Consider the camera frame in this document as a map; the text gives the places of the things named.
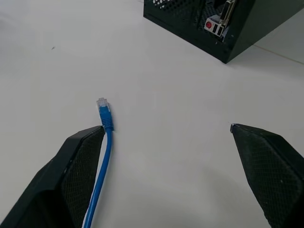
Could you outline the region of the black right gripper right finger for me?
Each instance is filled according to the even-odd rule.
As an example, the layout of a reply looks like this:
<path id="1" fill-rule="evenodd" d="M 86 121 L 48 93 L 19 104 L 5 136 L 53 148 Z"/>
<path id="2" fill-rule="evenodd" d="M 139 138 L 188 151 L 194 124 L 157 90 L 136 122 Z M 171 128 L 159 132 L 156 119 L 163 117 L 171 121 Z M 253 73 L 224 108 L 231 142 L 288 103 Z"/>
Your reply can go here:
<path id="1" fill-rule="evenodd" d="M 304 226 L 304 158 L 282 136 L 234 123 L 233 134 L 247 182 L 269 225 Z"/>

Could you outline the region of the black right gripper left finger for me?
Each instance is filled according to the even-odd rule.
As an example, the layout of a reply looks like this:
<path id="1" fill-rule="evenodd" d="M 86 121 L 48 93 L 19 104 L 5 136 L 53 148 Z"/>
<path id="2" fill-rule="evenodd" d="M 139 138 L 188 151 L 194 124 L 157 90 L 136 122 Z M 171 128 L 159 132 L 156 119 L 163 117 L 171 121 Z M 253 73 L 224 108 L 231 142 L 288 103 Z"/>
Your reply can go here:
<path id="1" fill-rule="evenodd" d="M 2 228 L 80 228 L 93 192 L 105 131 L 68 137 L 2 221 Z"/>

